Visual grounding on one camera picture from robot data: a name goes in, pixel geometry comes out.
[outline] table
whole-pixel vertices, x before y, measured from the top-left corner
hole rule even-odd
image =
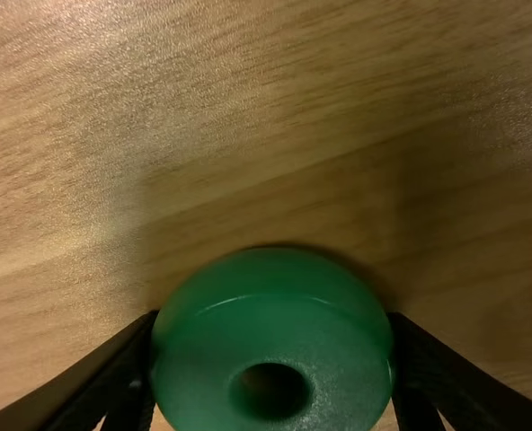
[[[532,398],[532,1],[0,0],[0,408],[267,243]]]

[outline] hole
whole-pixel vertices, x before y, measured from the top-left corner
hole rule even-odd
[[[235,402],[254,418],[283,420],[300,412],[310,400],[304,376],[287,365],[258,364],[235,381]]]

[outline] wood grain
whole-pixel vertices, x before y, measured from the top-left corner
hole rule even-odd
[[[532,1],[0,0],[0,408],[272,242],[532,398]]]

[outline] green object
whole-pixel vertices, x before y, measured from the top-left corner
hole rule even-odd
[[[258,248],[194,274],[153,329],[152,387],[176,431],[369,430],[392,392],[386,314],[349,271]]]

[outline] green plastic ring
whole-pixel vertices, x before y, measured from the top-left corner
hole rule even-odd
[[[151,383],[176,431],[369,430],[390,399],[393,336],[349,271],[290,248],[240,251],[171,296]]]

